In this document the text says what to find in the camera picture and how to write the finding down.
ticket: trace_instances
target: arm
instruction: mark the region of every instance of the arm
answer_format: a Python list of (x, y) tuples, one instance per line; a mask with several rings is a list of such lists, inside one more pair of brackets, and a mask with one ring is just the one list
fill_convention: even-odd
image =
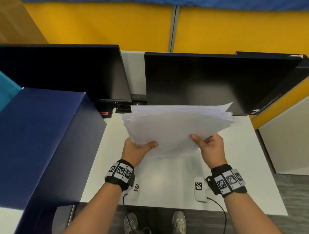
[[(191, 138), (200, 147), (202, 158), (210, 169), (227, 163), (223, 139), (218, 134), (205, 141), (194, 134)], [(281, 234), (248, 193), (232, 193), (224, 198), (224, 202), (237, 234)]]
[[(143, 160), (146, 153), (159, 144), (149, 142), (141, 147), (127, 138), (122, 151), (122, 159), (135, 168)], [(107, 234), (114, 217), (120, 196), (119, 185), (104, 183), (86, 207), (72, 221), (64, 234)]]

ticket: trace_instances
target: stack of paper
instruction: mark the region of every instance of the stack of paper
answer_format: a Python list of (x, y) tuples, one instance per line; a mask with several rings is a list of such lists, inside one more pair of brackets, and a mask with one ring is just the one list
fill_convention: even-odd
[(190, 139), (202, 139), (227, 128), (233, 122), (226, 112), (232, 103), (222, 106), (131, 106), (132, 113), (122, 120), (131, 140), (136, 144), (159, 142), (147, 156), (193, 155), (197, 145)]

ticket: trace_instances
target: white device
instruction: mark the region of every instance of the white device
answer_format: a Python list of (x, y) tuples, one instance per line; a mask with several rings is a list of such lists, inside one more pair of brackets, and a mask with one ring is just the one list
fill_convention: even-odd
[(210, 187), (205, 182), (203, 177), (194, 178), (194, 198), (198, 202), (207, 202), (206, 190), (210, 190)]
[(137, 198), (139, 191), (140, 191), (140, 185), (141, 185), (140, 179), (135, 177), (133, 186), (132, 187), (129, 186), (129, 192), (128, 192), (128, 195), (127, 195), (127, 198), (129, 200), (134, 200), (134, 199)]

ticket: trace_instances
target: shoe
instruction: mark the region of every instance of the shoe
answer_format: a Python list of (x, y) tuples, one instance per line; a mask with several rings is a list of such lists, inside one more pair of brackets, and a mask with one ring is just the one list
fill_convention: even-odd
[(173, 228), (176, 234), (186, 234), (187, 232), (186, 218), (181, 211), (175, 211), (173, 215)]
[(124, 227), (125, 227), (125, 234), (129, 234), (130, 232), (133, 232), (133, 233), (138, 232), (138, 230), (137, 230), (138, 222), (137, 222), (136, 215), (133, 212), (128, 213), (125, 216)]

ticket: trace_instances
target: hand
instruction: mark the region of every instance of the hand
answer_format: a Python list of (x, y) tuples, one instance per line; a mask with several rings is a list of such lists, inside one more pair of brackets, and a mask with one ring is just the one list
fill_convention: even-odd
[(159, 145), (156, 141), (148, 142), (144, 146), (140, 146), (138, 144), (135, 144), (131, 141), (131, 139), (128, 137), (125, 140), (125, 145), (122, 150), (122, 156), (121, 159), (126, 160), (127, 162), (131, 163), (134, 168), (138, 166), (145, 155), (148, 153), (149, 150), (156, 148)]
[(195, 134), (192, 134), (190, 137), (201, 149), (202, 158), (210, 169), (227, 163), (224, 154), (223, 138), (217, 133), (204, 141)]

